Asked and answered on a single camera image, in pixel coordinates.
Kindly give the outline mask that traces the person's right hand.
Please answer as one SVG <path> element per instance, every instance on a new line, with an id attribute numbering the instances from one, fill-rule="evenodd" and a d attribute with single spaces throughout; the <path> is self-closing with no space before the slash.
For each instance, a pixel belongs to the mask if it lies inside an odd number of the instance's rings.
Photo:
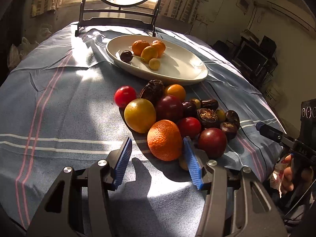
<path id="1" fill-rule="evenodd" d="M 292 192 L 294 189 L 294 184 L 292 182 L 293 172 L 291 169 L 292 156 L 288 155 L 285 157 L 284 162 L 287 163 L 287 167 L 283 171 L 283 177 L 280 185 L 280 190 L 282 194 L 287 192 Z M 301 180 L 304 186 L 303 192 L 305 192 L 310 184 L 313 182 L 313 169 L 308 168 L 301 173 Z"/>

